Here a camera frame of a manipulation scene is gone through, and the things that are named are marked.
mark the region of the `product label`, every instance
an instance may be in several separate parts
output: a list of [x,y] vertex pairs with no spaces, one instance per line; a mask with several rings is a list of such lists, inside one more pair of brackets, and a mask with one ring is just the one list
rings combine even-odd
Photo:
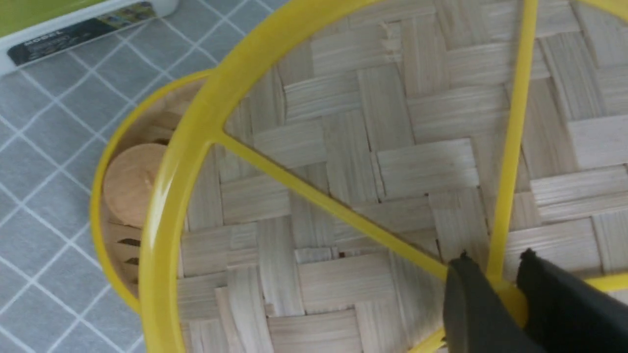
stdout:
[[153,5],[141,1],[27,40],[9,49],[8,55],[20,66],[154,17]]

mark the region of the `gray tile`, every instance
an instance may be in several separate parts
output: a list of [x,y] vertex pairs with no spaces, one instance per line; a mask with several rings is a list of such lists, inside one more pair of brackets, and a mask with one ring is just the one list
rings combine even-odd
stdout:
[[53,350],[53,353],[113,353],[113,349],[107,342],[100,338],[94,331],[82,323],[78,323],[61,343]]
[[85,319],[124,350],[130,348],[142,334],[142,323],[138,314],[114,290],[109,290],[87,312]]
[[94,173],[104,148],[105,144],[101,140],[93,140],[65,167],[65,170],[80,181],[84,187],[91,189]]
[[100,37],[95,41],[81,45],[74,49],[76,54],[87,65],[93,67],[99,63],[107,54],[120,44],[121,40],[116,35]]
[[26,280],[17,272],[0,263],[0,308],[5,306],[26,285]]
[[201,0],[222,14],[228,14],[244,0]]
[[196,42],[220,21],[220,17],[198,0],[181,0],[178,9],[166,20]]
[[68,53],[46,58],[24,69],[52,95],[58,96],[85,75],[87,69]]
[[268,15],[269,12],[266,8],[255,1],[249,1],[243,7],[234,12],[230,19],[234,25],[242,31],[248,33]]
[[116,116],[126,100],[91,75],[66,95],[62,102],[79,119],[98,131]]
[[46,352],[75,317],[35,287],[0,315],[0,325],[34,349]]
[[15,209],[17,204],[9,195],[0,190],[0,222]]
[[146,343],[142,341],[137,347],[135,347],[132,353],[146,353]]
[[284,6],[289,0],[261,0],[264,4],[267,4],[271,9],[277,10],[281,6]]
[[92,259],[98,261],[98,255],[96,255],[96,249],[94,249],[94,238],[92,238],[92,230],[90,228],[84,230],[83,233],[74,240],[74,243]]
[[77,313],[107,286],[102,271],[73,247],[66,249],[38,281]]
[[13,343],[13,341],[11,341],[9,337],[0,334],[0,352],[23,353],[24,350],[18,347],[18,345],[16,345],[15,343]]
[[57,105],[37,118],[24,135],[59,164],[65,163],[92,137],[89,130]]
[[198,49],[194,49],[194,52],[170,70],[170,75],[178,79],[191,73],[213,68],[214,66],[214,62],[207,55]]
[[132,24],[130,27],[127,27],[127,28],[124,28],[123,30],[117,31],[116,34],[118,34],[119,36],[121,36],[123,38],[129,38],[130,36],[135,34],[135,32],[137,32],[138,30],[140,30],[141,28],[143,28],[144,26],[149,24],[151,21],[154,21],[154,20],[151,19],[151,20],[149,20],[147,22],[140,22],[140,23],[137,23],[137,24]]
[[122,113],[118,113],[118,116],[115,118],[115,121],[111,122],[104,130],[100,132],[100,135],[106,140],[111,139],[111,136],[114,135],[115,131],[118,129],[120,124],[129,116],[129,114],[135,109],[135,105],[128,105],[123,108]]
[[97,71],[129,99],[134,98],[159,75],[127,45],[108,58]]
[[131,44],[162,70],[174,64],[192,47],[163,21],[150,22],[131,39]]
[[7,125],[0,121],[0,146],[8,141],[8,139],[11,138],[13,134],[13,130],[11,130]]
[[17,71],[0,78],[0,115],[21,129],[48,103],[48,98]]
[[0,227],[0,256],[34,276],[65,241],[23,210]]
[[242,38],[240,32],[233,26],[229,23],[223,23],[208,38],[203,40],[200,46],[207,50],[216,60],[222,61]]
[[89,194],[61,173],[28,200],[27,206],[68,238],[89,220]]
[[0,151],[0,183],[20,200],[55,170],[39,152],[24,139],[16,138]]
[[156,90],[162,88],[169,83],[170,79],[167,79],[165,76],[161,76],[157,81],[153,82],[144,92],[142,92],[142,94],[140,94],[135,101],[138,104],[142,103],[143,100],[148,98],[151,94],[155,93]]

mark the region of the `yellow spoke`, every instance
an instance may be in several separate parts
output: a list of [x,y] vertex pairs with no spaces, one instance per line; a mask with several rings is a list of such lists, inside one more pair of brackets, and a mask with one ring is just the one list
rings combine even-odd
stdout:
[[273,177],[283,185],[286,185],[294,192],[305,197],[313,204],[318,205],[322,209],[330,212],[332,215],[338,217],[352,227],[368,235],[373,240],[379,242],[383,246],[386,246],[400,256],[412,261],[417,266],[423,268],[425,271],[445,281],[445,278],[447,277],[447,267],[445,265],[432,259],[425,253],[413,248],[409,244],[406,244],[395,235],[384,230],[382,227],[359,215],[352,209],[346,207],[345,205],[342,205],[340,202],[332,199],[328,195],[325,195],[321,191],[305,183],[303,180],[294,176],[292,173],[284,170],[275,162],[260,155],[253,149],[250,149],[244,144],[238,142],[231,136],[224,134],[218,140],[219,143],[222,144],[229,151],[248,161],[250,164],[254,165],[261,171]]
[[614,14],[628,22],[628,2],[621,0],[580,0],[603,11]]
[[432,353],[440,347],[445,345],[445,329],[440,328],[438,331],[431,334],[423,342],[419,343],[416,347],[408,351],[408,353]]
[[495,225],[490,240],[487,276],[493,279],[501,278],[504,270],[504,256],[506,255],[506,243],[510,228],[512,200],[514,198],[515,184],[517,183],[521,138],[526,119],[526,105],[528,104],[538,6],[539,0],[526,0],[524,3],[510,120],[506,133],[499,193],[497,204],[495,205]]
[[628,272],[585,280],[588,285],[606,293],[628,290]]

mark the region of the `gray tile floor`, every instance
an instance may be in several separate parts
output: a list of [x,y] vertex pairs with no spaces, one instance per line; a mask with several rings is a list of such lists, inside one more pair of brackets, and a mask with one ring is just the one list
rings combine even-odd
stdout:
[[215,66],[286,0],[178,11],[0,79],[0,352],[145,352],[89,227],[107,140],[155,89]]

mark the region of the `wooden disc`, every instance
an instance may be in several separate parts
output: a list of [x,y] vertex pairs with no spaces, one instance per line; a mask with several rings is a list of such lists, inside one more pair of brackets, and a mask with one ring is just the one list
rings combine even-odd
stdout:
[[166,146],[140,144],[122,152],[109,165],[104,198],[111,212],[127,225],[143,227]]

